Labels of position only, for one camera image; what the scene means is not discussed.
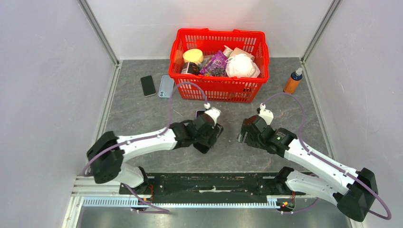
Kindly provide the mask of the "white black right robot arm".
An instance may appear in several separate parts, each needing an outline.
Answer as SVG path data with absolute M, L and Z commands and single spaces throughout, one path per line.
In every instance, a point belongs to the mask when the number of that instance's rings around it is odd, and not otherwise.
M 338 163 L 301 142 L 291 131 L 273 130 L 258 115 L 243 120 L 238 142 L 278 155 L 314 174 L 310 176 L 283 167 L 274 181 L 279 194 L 302 192 L 326 200 L 357 222 L 364 221 L 375 201 L 377 184 L 372 171 L 367 168 L 358 171 Z

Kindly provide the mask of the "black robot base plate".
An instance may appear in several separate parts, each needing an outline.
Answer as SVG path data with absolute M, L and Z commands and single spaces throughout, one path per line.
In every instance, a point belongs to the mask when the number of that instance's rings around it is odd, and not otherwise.
M 292 191 L 275 172 L 148 173 L 153 203 L 264 203 L 267 196 L 290 197 Z

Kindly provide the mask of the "light blue phone case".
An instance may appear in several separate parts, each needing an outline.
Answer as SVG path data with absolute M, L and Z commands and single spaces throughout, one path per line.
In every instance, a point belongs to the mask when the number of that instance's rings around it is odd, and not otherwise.
M 158 96 L 160 98 L 169 98 L 172 95 L 174 86 L 174 80 L 169 75 L 163 75 L 161 78 Z

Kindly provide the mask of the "small black smartphone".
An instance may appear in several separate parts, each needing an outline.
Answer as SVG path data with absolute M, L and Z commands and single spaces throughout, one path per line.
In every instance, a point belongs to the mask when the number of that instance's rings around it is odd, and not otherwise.
M 143 95 L 145 97 L 153 96 L 156 94 L 154 80 L 151 75 L 143 76 L 140 78 Z

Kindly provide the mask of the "lilac phone case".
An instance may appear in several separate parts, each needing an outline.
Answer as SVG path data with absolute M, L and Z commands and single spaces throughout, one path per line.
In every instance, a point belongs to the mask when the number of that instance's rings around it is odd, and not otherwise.
M 204 115 L 204 110 L 197 110 L 196 111 L 196 115 L 195 115 L 195 119 L 198 119 L 200 116 Z

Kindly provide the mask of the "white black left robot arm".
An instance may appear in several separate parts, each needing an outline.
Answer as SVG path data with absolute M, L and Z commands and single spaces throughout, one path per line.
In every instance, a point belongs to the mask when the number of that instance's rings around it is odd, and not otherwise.
M 87 151 L 90 175 L 96 184 L 118 181 L 127 184 L 136 193 L 148 191 L 149 181 L 142 167 L 132 166 L 128 160 L 137 156 L 193 146 L 206 154 L 223 131 L 218 124 L 220 111 L 211 108 L 194 120 L 172 123 L 158 131 L 132 136 L 104 133 Z

